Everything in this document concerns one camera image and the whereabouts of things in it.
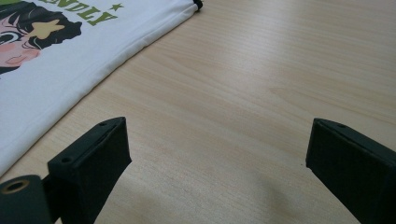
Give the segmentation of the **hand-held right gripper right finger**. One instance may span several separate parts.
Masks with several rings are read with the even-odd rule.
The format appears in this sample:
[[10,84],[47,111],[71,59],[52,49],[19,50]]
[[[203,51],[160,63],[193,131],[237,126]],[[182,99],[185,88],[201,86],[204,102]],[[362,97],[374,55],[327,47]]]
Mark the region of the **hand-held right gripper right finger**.
[[396,152],[344,124],[314,119],[306,166],[361,224],[396,224]]

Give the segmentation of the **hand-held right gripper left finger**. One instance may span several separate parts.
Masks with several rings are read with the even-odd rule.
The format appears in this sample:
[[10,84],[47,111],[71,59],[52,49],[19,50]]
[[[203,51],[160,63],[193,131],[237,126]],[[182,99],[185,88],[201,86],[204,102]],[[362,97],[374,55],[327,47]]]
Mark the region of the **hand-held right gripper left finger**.
[[93,224],[132,162],[126,118],[100,122],[48,162],[50,217],[63,224]]

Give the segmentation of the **white printed sleeveless shirt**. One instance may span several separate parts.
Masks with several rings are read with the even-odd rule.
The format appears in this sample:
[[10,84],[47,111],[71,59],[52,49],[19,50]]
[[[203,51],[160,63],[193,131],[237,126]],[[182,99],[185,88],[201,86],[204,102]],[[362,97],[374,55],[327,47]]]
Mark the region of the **white printed sleeveless shirt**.
[[0,176],[203,0],[0,0]]

